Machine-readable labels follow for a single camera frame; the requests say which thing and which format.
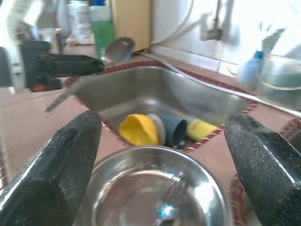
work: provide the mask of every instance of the wall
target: wall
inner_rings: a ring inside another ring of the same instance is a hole
[[[190,1],[153,0],[153,40],[160,40],[176,29],[187,13]],[[202,18],[211,15],[215,0],[194,0],[191,15],[181,30],[167,41],[154,45],[152,51],[212,70],[221,66],[220,61],[241,64],[258,46],[259,22],[264,21],[264,27],[273,22],[273,29],[286,26],[293,19],[291,6],[298,2],[222,0],[222,39],[202,41]]]

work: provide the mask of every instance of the white wall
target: white wall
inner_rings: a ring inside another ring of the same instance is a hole
[[[160,40],[176,29],[190,1],[153,0],[153,40]],[[215,0],[194,0],[193,10],[184,27],[174,37],[155,45],[152,50],[162,54],[166,48],[176,49],[240,64],[256,51],[259,22],[269,24],[273,21],[275,27],[285,26],[293,19],[291,5],[298,2],[300,0],[222,0],[222,40],[201,41],[201,17],[210,14]]]

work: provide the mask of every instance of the countertop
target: countertop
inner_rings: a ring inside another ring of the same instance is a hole
[[[67,51],[71,54],[94,55],[92,46],[72,47],[68,48]],[[234,78],[229,76],[188,65],[168,57],[160,57],[177,67],[235,86]],[[141,60],[148,59],[142,56],[135,56],[131,59],[132,62]],[[75,97],[71,97],[53,112],[43,112],[42,110],[61,92],[62,90],[42,93],[25,92],[12,96],[7,88],[0,89],[0,148],[8,181],[21,170],[23,164],[37,153],[59,128],[85,111],[83,105]],[[258,104],[249,114],[276,132],[279,132],[289,120],[294,118],[261,104]],[[96,162],[125,146],[126,144],[117,139],[116,135],[104,125]],[[221,132],[189,155],[196,158],[213,174],[228,197],[230,182],[236,174],[236,170],[224,133]]]

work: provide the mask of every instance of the spoon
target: spoon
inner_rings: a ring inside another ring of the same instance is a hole
[[[130,38],[116,39],[111,45],[106,48],[102,57],[102,62],[107,67],[123,61],[127,61],[131,58],[134,47],[135,42]],[[47,113],[51,112],[62,102],[64,102],[69,96],[75,94],[84,85],[88,84],[90,82],[90,79],[95,76],[97,76],[97,74],[82,76],[77,79],[67,91],[63,92],[58,98],[56,98],[46,109],[44,109],[44,111]]]

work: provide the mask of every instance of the yellow sponge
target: yellow sponge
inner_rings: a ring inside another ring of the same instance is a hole
[[[216,128],[217,126],[215,125],[202,121],[201,119],[195,119],[188,125],[187,136],[195,141],[199,141]]]

